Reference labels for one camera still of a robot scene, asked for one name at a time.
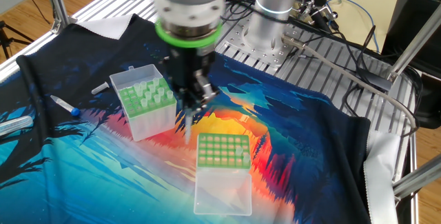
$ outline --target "white cable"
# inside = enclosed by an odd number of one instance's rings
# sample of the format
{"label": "white cable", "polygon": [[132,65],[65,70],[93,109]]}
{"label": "white cable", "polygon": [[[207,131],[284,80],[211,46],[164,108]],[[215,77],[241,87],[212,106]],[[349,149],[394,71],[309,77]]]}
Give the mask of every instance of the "white cable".
{"label": "white cable", "polygon": [[383,92],[375,89],[374,87],[368,85],[367,83],[361,81],[359,78],[357,78],[354,75],[350,74],[349,72],[345,71],[345,69],[334,65],[332,62],[330,62],[326,58],[324,58],[324,56],[322,56],[321,54],[316,52],[314,49],[308,47],[307,45],[304,45],[302,48],[305,49],[306,51],[312,53],[315,57],[317,57],[317,59],[320,59],[323,63],[327,64],[331,68],[337,70],[339,73],[345,75],[346,77],[348,77],[352,81],[354,81],[357,84],[359,84],[360,86],[364,87],[366,90],[369,90],[370,92],[375,93],[375,94],[381,96],[382,98],[386,99],[388,102],[392,103],[394,106],[396,106],[398,109],[400,109],[401,111],[404,112],[406,117],[411,122],[412,130],[416,128],[416,122],[415,122],[415,119],[413,118],[412,113],[410,113],[410,111],[408,111],[408,109],[406,109],[399,101],[393,99],[392,97],[386,95],[385,93],[383,93]]}

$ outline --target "clear plastic box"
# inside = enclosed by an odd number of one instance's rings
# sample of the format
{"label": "clear plastic box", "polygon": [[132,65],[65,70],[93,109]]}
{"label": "clear plastic box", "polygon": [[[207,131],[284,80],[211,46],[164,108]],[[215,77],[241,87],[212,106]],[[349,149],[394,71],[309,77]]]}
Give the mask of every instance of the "clear plastic box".
{"label": "clear plastic box", "polygon": [[195,214],[252,214],[251,175],[197,172],[194,195]]}
{"label": "clear plastic box", "polygon": [[196,158],[195,214],[252,214],[249,137],[199,134]]}
{"label": "clear plastic box", "polygon": [[126,72],[111,75],[110,80],[121,101],[135,141],[174,128],[176,99],[154,65],[136,69],[130,67]]}

